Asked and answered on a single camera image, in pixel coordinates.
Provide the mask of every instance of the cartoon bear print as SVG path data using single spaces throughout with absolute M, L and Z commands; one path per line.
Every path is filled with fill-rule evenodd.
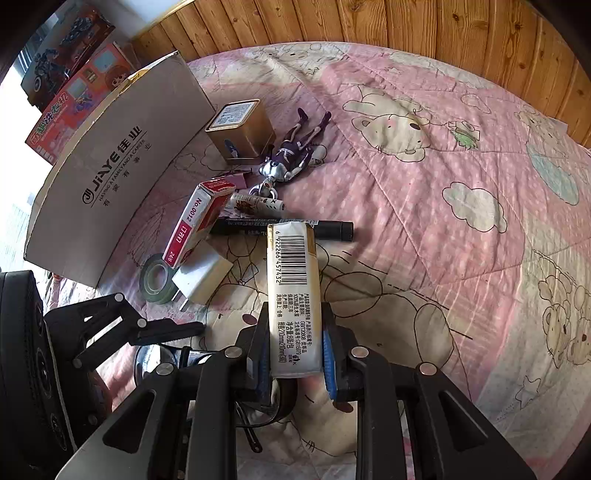
M 361 113 L 353 126 L 381 153 L 403 162 L 419 162 L 431 145 L 424 130 L 427 118 L 417 115 L 423 108 L 404 98 L 392 98 L 383 90 L 359 85 L 362 101 L 349 100 L 343 110 Z
M 550 158 L 566 157 L 564 134 L 558 131 L 554 122 L 529 105 L 524 105 L 515 117 L 530 128 L 527 144 L 539 155 Z
M 319 61 L 333 60 L 330 56 L 322 55 L 322 45 L 319 43 L 270 46 L 264 47 L 262 52 L 282 63 L 292 64 L 298 71 L 308 76 L 320 70 Z
M 579 312 L 575 336 L 567 349 L 567 359 L 575 365 L 591 360 L 591 296 L 578 286 L 573 296 L 574 308 Z
M 480 130 L 476 129 L 474 125 L 462 120 L 460 122 L 448 122 L 447 127 L 459 145 L 468 150 L 478 148 Z
M 571 336 L 571 304 L 568 296 L 572 291 L 570 280 L 560 273 L 558 278 L 549 275 L 538 282 L 540 297 L 550 302 L 542 314 L 542 326 L 546 335 L 546 346 L 556 368 L 565 360 L 565 352 Z

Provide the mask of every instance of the wooden wall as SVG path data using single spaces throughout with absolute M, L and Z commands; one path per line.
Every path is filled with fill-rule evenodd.
M 134 40 L 146 63 L 241 47 L 349 41 L 404 50 L 485 77 L 568 123 L 591 147 L 591 82 L 524 0 L 195 0 Z

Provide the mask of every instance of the black bracket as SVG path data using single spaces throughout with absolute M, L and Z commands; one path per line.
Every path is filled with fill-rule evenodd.
M 358 402 L 357 478 L 406 478 L 404 403 L 417 480 L 535 480 L 519 454 L 435 365 L 390 364 L 336 325 L 323 304 L 324 377 L 332 399 Z
M 121 321 L 91 345 L 88 341 L 112 322 Z M 201 335 L 200 322 L 177 325 L 171 319 L 148 322 L 123 294 L 116 293 L 50 310 L 45 315 L 56 381 L 69 417 L 75 446 L 80 446 L 101 424 L 105 411 L 91 376 L 94 370 L 124 344 L 149 345 Z
M 262 320 L 202 364 L 180 369 L 160 364 L 57 478 L 176 479 L 182 472 L 185 478 L 235 480 L 235 403 L 270 403 L 268 343 L 268 323 Z M 195 413 L 188 432 L 190 400 Z

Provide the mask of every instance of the gold tin box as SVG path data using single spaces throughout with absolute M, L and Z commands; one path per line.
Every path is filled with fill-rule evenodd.
M 261 163 L 265 147 L 275 141 L 275 131 L 258 98 L 224 105 L 205 131 L 233 165 Z

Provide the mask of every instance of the barcode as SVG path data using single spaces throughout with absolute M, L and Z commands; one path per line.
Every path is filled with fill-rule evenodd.
M 306 285 L 306 243 L 303 235 L 278 238 L 277 283 L 279 285 Z

